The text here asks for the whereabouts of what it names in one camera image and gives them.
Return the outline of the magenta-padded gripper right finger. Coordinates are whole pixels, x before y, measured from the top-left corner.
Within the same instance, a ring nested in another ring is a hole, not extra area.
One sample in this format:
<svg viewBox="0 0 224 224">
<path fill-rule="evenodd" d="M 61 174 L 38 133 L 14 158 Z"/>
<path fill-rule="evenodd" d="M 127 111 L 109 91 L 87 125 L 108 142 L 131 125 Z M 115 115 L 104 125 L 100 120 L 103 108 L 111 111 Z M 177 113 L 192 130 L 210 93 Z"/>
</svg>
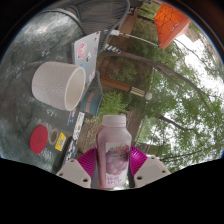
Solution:
<svg viewBox="0 0 224 224">
<path fill-rule="evenodd" d="M 147 156 L 135 147 L 131 147 L 129 157 L 128 180 L 131 188 L 140 188 L 159 180 L 170 171 L 155 156 Z"/>
</svg>

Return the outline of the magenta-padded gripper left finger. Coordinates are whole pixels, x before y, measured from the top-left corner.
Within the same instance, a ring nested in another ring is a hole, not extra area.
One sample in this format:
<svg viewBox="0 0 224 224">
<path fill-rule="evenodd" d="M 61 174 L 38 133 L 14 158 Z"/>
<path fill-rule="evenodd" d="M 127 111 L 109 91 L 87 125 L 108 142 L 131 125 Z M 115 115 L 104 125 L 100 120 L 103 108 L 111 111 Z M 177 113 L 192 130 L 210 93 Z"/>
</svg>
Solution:
<svg viewBox="0 0 224 224">
<path fill-rule="evenodd" d="M 84 188 L 90 188 L 96 165 L 96 148 L 78 159 L 70 159 L 56 173 L 57 176 Z"/>
</svg>

